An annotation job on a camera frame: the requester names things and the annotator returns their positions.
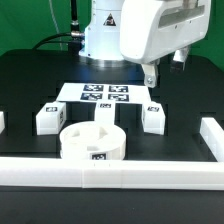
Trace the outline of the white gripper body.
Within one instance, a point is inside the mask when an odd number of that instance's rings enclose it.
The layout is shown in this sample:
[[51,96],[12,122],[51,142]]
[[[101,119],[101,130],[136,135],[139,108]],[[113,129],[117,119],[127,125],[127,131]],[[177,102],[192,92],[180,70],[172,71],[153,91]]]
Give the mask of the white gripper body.
[[211,0],[125,0],[121,11],[120,51],[148,64],[203,39]]

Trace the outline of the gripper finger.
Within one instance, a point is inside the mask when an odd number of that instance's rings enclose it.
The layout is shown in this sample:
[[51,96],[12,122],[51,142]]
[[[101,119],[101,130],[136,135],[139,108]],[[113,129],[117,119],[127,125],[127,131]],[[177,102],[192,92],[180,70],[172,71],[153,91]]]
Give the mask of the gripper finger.
[[185,68],[185,63],[188,58],[190,47],[186,46],[175,51],[171,60],[170,71],[172,73],[182,72]]
[[144,84],[149,88],[154,88],[157,85],[158,69],[155,63],[142,64],[144,72]]

